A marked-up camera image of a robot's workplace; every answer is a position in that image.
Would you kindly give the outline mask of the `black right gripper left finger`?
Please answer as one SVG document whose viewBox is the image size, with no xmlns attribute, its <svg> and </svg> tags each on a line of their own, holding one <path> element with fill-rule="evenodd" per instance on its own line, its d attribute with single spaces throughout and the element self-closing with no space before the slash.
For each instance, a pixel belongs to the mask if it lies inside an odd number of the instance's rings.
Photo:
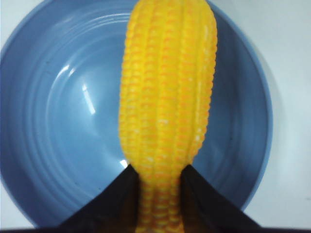
<svg viewBox="0 0 311 233">
<path fill-rule="evenodd" d="M 138 222 L 138 173 L 131 165 L 96 198 L 56 227 L 40 233 L 134 233 Z"/>
</svg>

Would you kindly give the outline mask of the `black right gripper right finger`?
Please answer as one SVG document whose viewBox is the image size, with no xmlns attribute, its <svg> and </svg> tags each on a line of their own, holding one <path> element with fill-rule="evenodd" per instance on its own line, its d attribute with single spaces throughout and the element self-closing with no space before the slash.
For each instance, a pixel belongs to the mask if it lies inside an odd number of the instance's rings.
<svg viewBox="0 0 311 233">
<path fill-rule="evenodd" d="M 191 165 L 181 173 L 186 233 L 261 233 L 262 227 L 214 189 Z"/>
</svg>

